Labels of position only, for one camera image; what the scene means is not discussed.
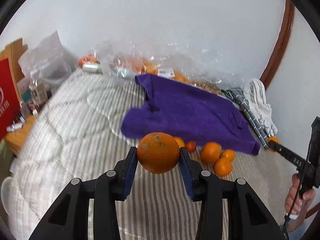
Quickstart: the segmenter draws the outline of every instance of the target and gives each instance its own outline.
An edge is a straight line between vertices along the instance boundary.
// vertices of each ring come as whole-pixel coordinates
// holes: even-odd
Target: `cardboard box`
[[[18,101],[21,101],[21,95],[18,91],[17,83],[24,78],[21,68],[18,63],[18,59],[27,50],[22,44],[22,38],[10,43],[5,46],[5,49],[0,52],[0,60],[8,58],[11,78],[13,81],[14,89],[16,91]]]
[[[19,101],[11,78],[9,60],[0,60],[0,140],[7,134],[7,126],[20,112]]]

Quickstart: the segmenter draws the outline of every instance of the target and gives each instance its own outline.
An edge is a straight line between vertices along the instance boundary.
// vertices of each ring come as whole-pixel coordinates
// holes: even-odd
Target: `bed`
[[[138,145],[121,134],[120,125],[126,111],[141,106],[144,98],[143,88],[131,81],[119,85],[100,74],[72,73],[41,111],[19,153],[9,207],[10,230],[17,239],[30,237],[72,178],[95,179]],[[201,163],[199,149],[192,158]],[[201,165],[212,171],[212,165]],[[281,223],[291,184],[285,160],[263,148],[258,156],[237,152],[227,178],[239,177]],[[116,202],[121,239],[195,239],[200,208],[188,198],[177,166],[155,175],[138,164],[131,194]],[[228,239],[226,202],[223,209],[223,239]],[[92,221],[90,201],[89,239]]]

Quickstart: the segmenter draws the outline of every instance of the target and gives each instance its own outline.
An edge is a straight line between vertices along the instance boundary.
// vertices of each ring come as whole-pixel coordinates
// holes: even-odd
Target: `wooden desk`
[[[10,148],[10,150],[13,151],[15,155],[18,155],[20,148],[24,144],[27,135],[35,121],[35,118],[33,115],[31,115],[27,118],[26,121],[27,123],[23,125],[22,129],[15,132],[8,132],[4,137],[6,145]]]

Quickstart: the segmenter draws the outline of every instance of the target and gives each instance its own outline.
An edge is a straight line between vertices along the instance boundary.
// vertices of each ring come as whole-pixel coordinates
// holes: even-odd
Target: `tangerine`
[[[185,146],[184,141],[183,141],[180,137],[174,137],[174,139],[175,139],[175,140],[176,140],[176,142],[178,143],[179,148],[181,148],[181,147],[184,147],[184,146]]]
[[[274,141],[274,142],[276,142],[276,143],[279,143],[279,140],[276,138],[276,137],[274,137],[274,136],[270,136],[269,138],[268,138],[268,143],[270,142],[270,141]],[[270,152],[276,152],[275,150],[273,150],[273,149],[271,149],[271,148],[269,148],[269,151]]]
[[[214,163],[217,161],[221,154],[221,145],[215,142],[208,142],[201,150],[201,160],[204,163]]]
[[[143,137],[137,148],[140,164],[155,174],[172,170],[180,158],[180,148],[169,134],[154,132]]]
[[[224,150],[221,155],[220,155],[220,158],[227,158],[229,161],[233,161],[236,157],[235,155],[235,152],[231,149],[227,149],[227,150]]]
[[[213,169],[217,176],[224,177],[232,171],[232,164],[227,158],[223,157],[214,163]]]

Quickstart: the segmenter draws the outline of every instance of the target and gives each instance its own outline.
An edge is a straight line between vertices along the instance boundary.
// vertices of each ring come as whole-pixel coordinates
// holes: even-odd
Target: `white wall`
[[[27,0],[0,36],[30,48],[58,30],[77,57],[109,38],[158,39],[207,49],[212,65],[260,77],[275,45],[285,0]]]
[[[306,158],[311,124],[320,117],[320,43],[296,9],[291,37],[276,75],[266,91],[281,144]],[[288,167],[295,172],[293,165]],[[320,190],[314,204],[320,202]]]

